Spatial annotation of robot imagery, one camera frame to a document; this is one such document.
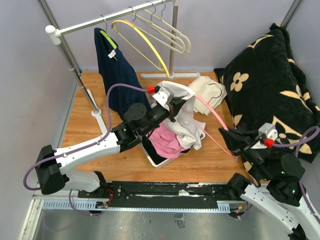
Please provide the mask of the white t shirt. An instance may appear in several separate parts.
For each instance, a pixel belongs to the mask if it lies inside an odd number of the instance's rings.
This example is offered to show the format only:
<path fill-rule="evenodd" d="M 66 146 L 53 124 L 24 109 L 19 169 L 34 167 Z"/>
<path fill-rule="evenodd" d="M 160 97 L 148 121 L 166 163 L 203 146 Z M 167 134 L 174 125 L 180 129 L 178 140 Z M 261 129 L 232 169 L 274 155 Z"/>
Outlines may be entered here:
<path fill-rule="evenodd" d="M 156 86 L 158 88 L 167 87 L 173 92 L 174 97 L 182 97 L 183 100 L 186 100 L 186 103 L 175 117 L 176 122 L 170 122 L 167 118 L 164 120 L 164 124 L 177 134 L 181 145 L 187 145 L 194 141 L 193 148 L 195 150 L 200 149 L 202 147 L 202 139 L 206 136 L 204 133 L 206 124 L 194 119 L 196 93 L 185 85 L 166 80 L 159 82 Z"/>

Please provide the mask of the pink t shirt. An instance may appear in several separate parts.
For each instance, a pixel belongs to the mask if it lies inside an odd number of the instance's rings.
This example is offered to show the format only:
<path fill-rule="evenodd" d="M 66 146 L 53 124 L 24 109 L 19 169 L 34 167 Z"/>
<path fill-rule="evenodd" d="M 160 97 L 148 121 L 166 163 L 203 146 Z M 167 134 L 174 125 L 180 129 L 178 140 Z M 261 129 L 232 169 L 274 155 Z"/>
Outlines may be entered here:
<path fill-rule="evenodd" d="M 148 139 L 156 153 L 166 159 L 175 159 L 180 153 L 187 153 L 190 150 L 180 145 L 177 135 L 168 129 L 163 122 L 152 132 Z"/>

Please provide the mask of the black t shirt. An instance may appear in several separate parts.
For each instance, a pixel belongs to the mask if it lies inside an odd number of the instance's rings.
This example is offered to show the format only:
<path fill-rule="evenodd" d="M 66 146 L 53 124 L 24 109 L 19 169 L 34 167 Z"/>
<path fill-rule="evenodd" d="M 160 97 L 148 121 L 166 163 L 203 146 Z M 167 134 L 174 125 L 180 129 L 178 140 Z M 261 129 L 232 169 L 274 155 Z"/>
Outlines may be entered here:
<path fill-rule="evenodd" d="M 165 157 L 162 157 L 157 153 L 155 147 L 152 145 L 151 141 L 148 138 L 142 138 L 142 145 L 146 150 L 147 154 L 150 156 L 150 158 L 156 165 L 161 164 L 166 160 Z"/>

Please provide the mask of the wooden hanger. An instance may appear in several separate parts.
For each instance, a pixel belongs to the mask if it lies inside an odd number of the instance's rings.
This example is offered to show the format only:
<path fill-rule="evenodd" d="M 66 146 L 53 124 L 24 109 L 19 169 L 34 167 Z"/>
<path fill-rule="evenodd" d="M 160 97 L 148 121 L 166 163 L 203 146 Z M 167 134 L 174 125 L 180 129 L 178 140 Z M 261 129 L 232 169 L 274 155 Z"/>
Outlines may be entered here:
<path fill-rule="evenodd" d="M 161 2 L 164 4 L 164 8 L 161 11 L 161 16 L 155 15 L 156 11 L 150 12 L 149 10 L 144 9 L 143 11 L 150 15 L 150 19 L 145 19 L 144 17 L 140 16 L 140 19 L 138 20 L 152 29 L 159 36 L 163 37 L 163 40 L 145 30 L 148 32 L 148 37 L 158 41 L 174 52 L 179 54 L 189 54 L 191 52 L 191 42 L 189 38 L 180 32 L 175 26 L 172 26 L 164 20 L 163 11 L 166 9 L 166 3 L 164 0 Z"/>

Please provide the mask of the yellow hanger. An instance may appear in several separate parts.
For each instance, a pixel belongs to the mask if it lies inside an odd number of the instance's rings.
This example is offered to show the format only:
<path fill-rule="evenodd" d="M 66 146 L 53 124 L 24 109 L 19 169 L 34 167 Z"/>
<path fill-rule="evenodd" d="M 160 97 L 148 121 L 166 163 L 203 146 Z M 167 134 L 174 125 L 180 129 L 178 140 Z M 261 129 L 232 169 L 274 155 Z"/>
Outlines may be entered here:
<path fill-rule="evenodd" d="M 125 41 L 127 42 L 137 53 L 139 53 L 147 62 L 149 62 L 153 67 L 155 67 L 158 71 L 164 74 L 165 77 L 170 76 L 170 72 L 168 70 L 168 67 L 161 57 L 161 54 L 158 52 L 156 47 L 153 45 L 153 43 L 148 38 L 148 32 L 140 28 L 136 25 L 135 21 L 140 20 L 140 15 L 138 15 L 135 11 L 131 13 L 134 15 L 134 19 L 132 21 L 129 21 L 125 18 L 123 19 L 116 19 L 111 23 L 111 28 L 114 29 L 114 31 Z M 157 63 L 152 61 L 147 55 L 145 55 L 142 51 L 140 51 L 139 48 L 137 48 L 132 42 L 130 42 L 120 31 L 119 25 L 124 25 L 131 29 L 133 31 L 134 35 L 138 36 L 138 40 L 142 42 L 142 44 L 150 50 L 154 57 L 157 59 Z"/>

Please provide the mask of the metal clothes rack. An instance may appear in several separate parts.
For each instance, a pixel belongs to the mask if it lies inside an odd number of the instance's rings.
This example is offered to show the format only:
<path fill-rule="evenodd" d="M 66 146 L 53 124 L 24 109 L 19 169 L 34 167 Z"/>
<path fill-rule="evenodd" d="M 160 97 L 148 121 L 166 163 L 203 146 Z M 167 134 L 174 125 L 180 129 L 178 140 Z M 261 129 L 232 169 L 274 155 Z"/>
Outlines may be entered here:
<path fill-rule="evenodd" d="M 49 35 L 53 44 L 60 49 L 62 55 L 64 56 L 67 63 L 69 64 L 69 67 L 70 67 L 69 70 L 75 74 L 78 87 L 81 89 L 87 102 L 89 103 L 90 107 L 92 108 L 91 115 L 93 116 L 93 118 L 96 119 L 101 132 L 103 134 L 105 134 L 107 132 L 107 127 L 106 127 L 106 124 L 103 120 L 102 110 L 97 106 L 91 91 L 85 87 L 83 81 L 81 80 L 82 70 L 78 66 L 78 63 L 77 63 L 75 57 L 73 56 L 72 51 L 70 50 L 66 40 L 63 37 L 66 34 L 73 33 L 73 32 L 76 32 L 76 31 L 103 23 L 104 19 L 100 16 L 99 18 L 96 18 L 96 19 L 93 19 L 93 20 L 90 20 L 87 22 L 83 22 L 83 23 L 80 23 L 80 24 L 77 24 L 74 26 L 59 29 L 58 23 L 55 20 L 55 17 L 53 15 L 48 3 L 45 0 L 39 0 L 38 4 L 40 5 L 42 11 L 44 12 L 46 18 L 48 19 L 48 21 L 50 23 L 49 25 L 47 25 L 45 27 L 45 32 Z M 143 11 L 145 9 L 155 8 L 158 5 L 164 5 L 162 3 L 162 0 L 147 1 L 143 4 L 140 4 L 140 5 L 137 5 L 134 7 L 125 8 L 123 10 L 104 15 L 104 17 L 107 22 L 107 21 L 115 20 L 120 17 L 131 15 L 133 12 L 137 13 L 137 12 Z M 165 75 L 161 72 L 160 73 L 141 73 L 140 77 L 142 79 L 146 79 L 146 80 L 168 79 L 168 80 L 172 81 L 175 79 L 198 78 L 201 75 L 199 72 L 177 72 L 177 73 L 175 73 L 174 72 L 174 57 L 175 57 L 174 51 L 170 50 L 169 67 L 167 67 L 169 70 L 169 73 L 170 73 L 169 77 L 165 77 Z"/>

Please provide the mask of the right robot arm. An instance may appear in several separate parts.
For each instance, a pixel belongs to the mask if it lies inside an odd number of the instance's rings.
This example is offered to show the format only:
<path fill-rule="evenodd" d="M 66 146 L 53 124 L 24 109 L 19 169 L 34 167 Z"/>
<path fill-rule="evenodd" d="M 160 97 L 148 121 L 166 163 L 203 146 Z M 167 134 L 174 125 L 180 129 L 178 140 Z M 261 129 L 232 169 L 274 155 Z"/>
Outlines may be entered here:
<path fill-rule="evenodd" d="M 300 182 L 305 169 L 298 157 L 281 152 L 288 145 L 277 144 L 274 124 L 265 123 L 258 130 L 219 128 L 230 153 L 241 156 L 250 166 L 254 180 L 267 181 L 265 196 L 253 182 L 235 173 L 227 183 L 226 193 L 232 200 L 244 200 L 283 226 L 291 240 L 318 240 L 320 214 L 314 208 L 306 188 Z"/>

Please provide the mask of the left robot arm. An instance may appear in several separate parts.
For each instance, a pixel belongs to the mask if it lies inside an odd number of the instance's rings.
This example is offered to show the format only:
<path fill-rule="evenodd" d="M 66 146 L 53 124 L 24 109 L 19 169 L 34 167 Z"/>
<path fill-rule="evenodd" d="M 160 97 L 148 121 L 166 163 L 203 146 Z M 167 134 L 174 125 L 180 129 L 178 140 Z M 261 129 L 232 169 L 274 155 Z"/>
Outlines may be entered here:
<path fill-rule="evenodd" d="M 124 114 L 124 121 L 108 134 L 64 148 L 44 146 L 39 153 L 36 174 L 43 195 L 60 190 L 80 190 L 101 198 L 107 193 L 105 178 L 101 172 L 83 172 L 76 168 L 92 160 L 122 153 L 142 142 L 164 120 L 172 120 L 186 103 L 180 97 L 173 98 L 164 108 L 157 103 L 151 110 L 144 104 L 131 105 Z"/>

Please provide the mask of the navy blue t shirt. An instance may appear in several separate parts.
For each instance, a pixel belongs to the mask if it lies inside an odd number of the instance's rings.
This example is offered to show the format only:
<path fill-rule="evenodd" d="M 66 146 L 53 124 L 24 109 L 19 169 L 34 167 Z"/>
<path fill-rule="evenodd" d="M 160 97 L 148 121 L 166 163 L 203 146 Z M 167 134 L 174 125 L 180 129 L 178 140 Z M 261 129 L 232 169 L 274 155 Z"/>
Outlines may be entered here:
<path fill-rule="evenodd" d="M 126 60 L 118 44 L 115 50 L 116 58 L 109 58 L 109 50 L 113 50 L 109 42 L 100 34 L 101 28 L 94 29 L 94 43 L 97 55 L 98 72 L 103 79 L 104 89 L 107 92 L 114 84 L 126 84 L 141 88 L 134 68 Z M 144 92 L 128 87 L 118 86 L 111 90 L 109 95 L 109 108 L 123 118 L 133 104 L 143 104 L 147 110 L 151 109 L 150 103 Z"/>

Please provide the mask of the green hanger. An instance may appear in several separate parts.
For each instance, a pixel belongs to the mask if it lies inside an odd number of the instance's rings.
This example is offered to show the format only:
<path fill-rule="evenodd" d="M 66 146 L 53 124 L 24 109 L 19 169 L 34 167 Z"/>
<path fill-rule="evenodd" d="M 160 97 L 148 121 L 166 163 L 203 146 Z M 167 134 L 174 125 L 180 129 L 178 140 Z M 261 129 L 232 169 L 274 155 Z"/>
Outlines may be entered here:
<path fill-rule="evenodd" d="M 110 59 L 115 59 L 117 61 L 117 57 L 116 57 L 116 49 L 117 49 L 117 45 L 116 43 L 113 41 L 113 39 L 109 36 L 107 30 L 108 30 L 108 24 L 107 24 L 107 21 L 105 19 L 105 17 L 101 14 L 100 15 L 102 18 L 103 18 L 103 21 L 105 23 L 105 30 L 100 30 L 100 34 L 102 36 L 104 36 L 104 38 L 109 42 L 109 44 L 112 46 L 113 50 L 109 50 L 109 58 Z"/>

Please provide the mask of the folded cream cloth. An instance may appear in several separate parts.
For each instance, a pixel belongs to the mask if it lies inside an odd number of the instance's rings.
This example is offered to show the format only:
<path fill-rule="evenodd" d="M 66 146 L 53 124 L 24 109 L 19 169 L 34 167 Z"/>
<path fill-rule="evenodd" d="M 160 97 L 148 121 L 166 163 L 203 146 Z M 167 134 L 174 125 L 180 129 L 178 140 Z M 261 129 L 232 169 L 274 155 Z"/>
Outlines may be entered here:
<path fill-rule="evenodd" d="M 225 86 L 209 76 L 199 76 L 188 87 L 213 109 L 218 107 L 227 96 Z"/>

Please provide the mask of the black floral blanket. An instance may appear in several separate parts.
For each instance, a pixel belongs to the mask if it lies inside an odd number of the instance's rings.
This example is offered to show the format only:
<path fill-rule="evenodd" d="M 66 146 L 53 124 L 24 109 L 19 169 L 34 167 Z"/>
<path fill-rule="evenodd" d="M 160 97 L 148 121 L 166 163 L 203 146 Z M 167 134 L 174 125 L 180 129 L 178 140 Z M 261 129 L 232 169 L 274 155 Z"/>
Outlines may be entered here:
<path fill-rule="evenodd" d="M 278 24 L 214 72 L 225 86 L 226 103 L 238 130 L 273 124 L 277 143 L 284 152 L 293 152 L 304 132 L 320 124 L 320 109 L 294 61 L 290 35 Z"/>

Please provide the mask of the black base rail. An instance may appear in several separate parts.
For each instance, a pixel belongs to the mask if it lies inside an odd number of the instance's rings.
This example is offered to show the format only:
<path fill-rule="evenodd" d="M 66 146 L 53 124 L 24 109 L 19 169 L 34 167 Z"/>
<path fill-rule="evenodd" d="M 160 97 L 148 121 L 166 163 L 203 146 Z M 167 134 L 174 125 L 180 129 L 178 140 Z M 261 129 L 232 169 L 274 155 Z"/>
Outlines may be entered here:
<path fill-rule="evenodd" d="M 219 201 L 234 200 L 226 184 L 207 182 L 112 181 L 93 192 L 81 190 L 77 196 L 102 200 L 111 194 L 112 207 L 134 209 L 216 209 Z"/>

